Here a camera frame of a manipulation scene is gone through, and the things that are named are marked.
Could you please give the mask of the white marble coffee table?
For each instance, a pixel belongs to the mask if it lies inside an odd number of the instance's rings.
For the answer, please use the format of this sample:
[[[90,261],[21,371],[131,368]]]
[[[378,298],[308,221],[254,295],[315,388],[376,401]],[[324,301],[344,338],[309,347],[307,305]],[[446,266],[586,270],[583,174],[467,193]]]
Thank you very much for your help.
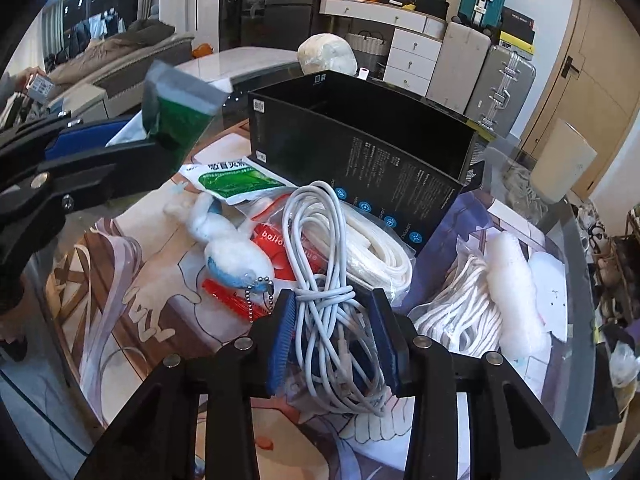
[[[208,84],[221,79],[243,81],[285,68],[299,68],[295,51],[263,47],[234,48],[194,58],[177,66],[180,72]]]

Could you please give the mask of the beige suitcase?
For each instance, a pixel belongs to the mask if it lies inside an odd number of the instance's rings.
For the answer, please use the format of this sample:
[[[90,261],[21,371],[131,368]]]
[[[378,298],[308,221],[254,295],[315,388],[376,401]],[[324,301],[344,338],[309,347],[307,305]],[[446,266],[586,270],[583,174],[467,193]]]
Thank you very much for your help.
[[[463,115],[490,46],[490,38],[482,32],[449,23],[427,89],[427,99]]]

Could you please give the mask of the grey sofa bed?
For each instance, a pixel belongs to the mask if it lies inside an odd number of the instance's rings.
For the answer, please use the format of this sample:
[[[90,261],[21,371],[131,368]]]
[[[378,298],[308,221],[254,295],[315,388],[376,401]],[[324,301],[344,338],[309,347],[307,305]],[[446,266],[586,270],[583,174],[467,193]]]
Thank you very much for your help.
[[[155,18],[137,20],[126,32],[92,44],[50,73],[54,87],[46,107],[85,119],[125,115],[141,104],[151,65],[190,61],[193,40],[192,34],[178,34]]]

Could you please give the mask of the wooden door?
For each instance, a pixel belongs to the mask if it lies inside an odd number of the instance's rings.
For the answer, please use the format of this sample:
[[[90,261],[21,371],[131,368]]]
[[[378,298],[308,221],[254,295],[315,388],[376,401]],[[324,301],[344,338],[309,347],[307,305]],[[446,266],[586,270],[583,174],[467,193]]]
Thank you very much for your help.
[[[573,191],[589,197],[639,110],[639,34],[615,0],[574,0],[549,80],[521,147],[538,157],[554,122],[572,125],[597,152]]]

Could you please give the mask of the stacked black yellow boxes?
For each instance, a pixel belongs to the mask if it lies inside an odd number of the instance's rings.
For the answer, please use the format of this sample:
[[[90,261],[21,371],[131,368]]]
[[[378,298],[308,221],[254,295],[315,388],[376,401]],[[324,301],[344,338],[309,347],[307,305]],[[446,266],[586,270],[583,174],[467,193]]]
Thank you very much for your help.
[[[535,21],[507,6],[502,8],[499,40],[502,44],[525,52],[530,58],[535,53]]]

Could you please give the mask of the red balloon glue packet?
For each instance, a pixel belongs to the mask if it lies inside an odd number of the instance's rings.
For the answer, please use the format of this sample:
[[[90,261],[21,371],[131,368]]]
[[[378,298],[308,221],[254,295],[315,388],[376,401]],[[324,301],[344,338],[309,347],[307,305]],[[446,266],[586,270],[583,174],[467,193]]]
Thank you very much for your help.
[[[271,260],[274,269],[274,302],[276,302],[281,289],[292,289],[296,286],[295,275],[288,261],[282,228],[279,224],[282,219],[283,205],[287,198],[288,196],[284,194],[276,200],[270,200],[267,197],[256,200],[255,203],[252,203],[252,208],[246,212],[245,219],[237,226],[241,232],[250,234],[252,241],[262,248]],[[219,285],[209,276],[209,273],[208,278],[203,281],[202,289],[239,318],[250,323],[272,311],[267,311],[264,308],[262,296],[254,298],[252,303],[248,304],[242,290]]]

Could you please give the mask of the white wrapped bundle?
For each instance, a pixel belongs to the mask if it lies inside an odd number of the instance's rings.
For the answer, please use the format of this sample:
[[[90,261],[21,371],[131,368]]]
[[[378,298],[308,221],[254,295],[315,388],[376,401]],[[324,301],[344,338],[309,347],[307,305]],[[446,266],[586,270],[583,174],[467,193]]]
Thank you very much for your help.
[[[358,63],[349,43],[333,34],[317,34],[297,49],[297,61],[305,75],[332,70],[348,76],[358,73]]]

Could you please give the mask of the white plush doll keychain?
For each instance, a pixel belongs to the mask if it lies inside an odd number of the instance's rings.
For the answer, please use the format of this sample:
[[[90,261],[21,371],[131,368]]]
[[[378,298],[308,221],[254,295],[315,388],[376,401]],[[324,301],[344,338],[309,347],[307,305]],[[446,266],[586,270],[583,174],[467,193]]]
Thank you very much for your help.
[[[204,247],[209,276],[219,285],[242,290],[248,304],[262,296],[273,308],[274,269],[267,254],[222,213],[221,201],[209,192],[190,193],[186,184],[173,184],[164,213],[174,217]]]

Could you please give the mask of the green white medicine sachet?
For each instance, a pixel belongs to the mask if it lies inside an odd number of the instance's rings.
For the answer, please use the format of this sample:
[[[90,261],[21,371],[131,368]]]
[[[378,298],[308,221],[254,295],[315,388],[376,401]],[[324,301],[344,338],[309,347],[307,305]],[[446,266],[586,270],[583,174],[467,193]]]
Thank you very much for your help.
[[[148,137],[169,154],[177,172],[232,92],[229,78],[210,84],[162,61],[145,75],[142,124]]]

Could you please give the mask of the white drawer desk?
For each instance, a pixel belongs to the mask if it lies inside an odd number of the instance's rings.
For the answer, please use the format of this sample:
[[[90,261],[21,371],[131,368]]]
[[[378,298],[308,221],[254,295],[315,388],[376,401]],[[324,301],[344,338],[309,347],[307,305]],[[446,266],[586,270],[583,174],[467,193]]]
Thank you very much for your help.
[[[430,14],[399,6],[361,0],[320,0],[320,13],[328,16],[330,32],[383,39],[386,53],[378,61],[386,84],[426,96],[444,40],[447,22]]]

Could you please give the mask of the black cardboard box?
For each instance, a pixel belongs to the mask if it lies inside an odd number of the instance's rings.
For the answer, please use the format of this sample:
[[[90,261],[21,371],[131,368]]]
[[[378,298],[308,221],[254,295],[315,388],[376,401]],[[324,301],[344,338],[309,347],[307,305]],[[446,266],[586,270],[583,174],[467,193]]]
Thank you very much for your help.
[[[476,140],[462,120],[337,72],[250,92],[250,160],[297,186],[324,181],[421,250],[456,200]]]

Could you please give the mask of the white foam piece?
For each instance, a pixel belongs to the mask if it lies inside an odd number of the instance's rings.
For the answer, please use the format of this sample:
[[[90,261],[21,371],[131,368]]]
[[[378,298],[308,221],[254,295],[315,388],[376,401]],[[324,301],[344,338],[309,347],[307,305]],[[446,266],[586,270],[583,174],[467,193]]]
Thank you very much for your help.
[[[500,232],[486,244],[487,283],[502,319],[499,346],[509,360],[525,359],[541,351],[547,341],[537,310],[533,273],[520,241]]]

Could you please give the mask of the anime print table mat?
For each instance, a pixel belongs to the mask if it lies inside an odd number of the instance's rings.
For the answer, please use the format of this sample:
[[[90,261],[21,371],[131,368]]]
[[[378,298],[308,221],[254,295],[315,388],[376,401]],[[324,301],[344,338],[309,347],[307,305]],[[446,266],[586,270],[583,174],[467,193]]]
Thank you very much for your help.
[[[559,230],[541,231],[506,206],[498,177],[503,154],[487,156],[480,190],[463,194],[448,226],[453,240],[484,252],[502,232],[516,236],[536,284],[552,287],[540,313],[550,327],[544,350],[516,369],[552,405],[555,357],[570,331],[568,266]],[[109,424],[170,354],[214,353],[250,327],[204,287],[200,245],[170,213],[194,188],[174,177],[122,214],[104,212],[64,246],[47,281],[47,300],[68,366],[96,418]],[[399,479],[408,453],[413,403],[389,398],[384,417],[319,413],[296,377],[281,393],[253,402],[260,473],[266,479]]]

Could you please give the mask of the silver suitcase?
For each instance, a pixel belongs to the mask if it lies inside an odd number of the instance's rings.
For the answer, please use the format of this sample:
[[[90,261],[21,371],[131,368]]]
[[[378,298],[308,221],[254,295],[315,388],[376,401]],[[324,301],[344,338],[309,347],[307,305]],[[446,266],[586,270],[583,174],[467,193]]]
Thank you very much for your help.
[[[466,118],[494,136],[506,138],[535,77],[535,66],[515,51],[490,47],[465,109]]]

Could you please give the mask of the woven laundry basket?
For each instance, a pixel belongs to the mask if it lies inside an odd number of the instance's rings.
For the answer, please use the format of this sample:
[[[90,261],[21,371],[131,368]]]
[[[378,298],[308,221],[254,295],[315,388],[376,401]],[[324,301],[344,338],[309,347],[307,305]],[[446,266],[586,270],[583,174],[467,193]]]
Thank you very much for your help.
[[[377,37],[365,30],[359,34],[349,32],[345,39],[352,48],[358,65],[367,68],[370,72],[376,72],[380,68],[388,55],[388,50],[390,50],[390,46],[384,38]]]

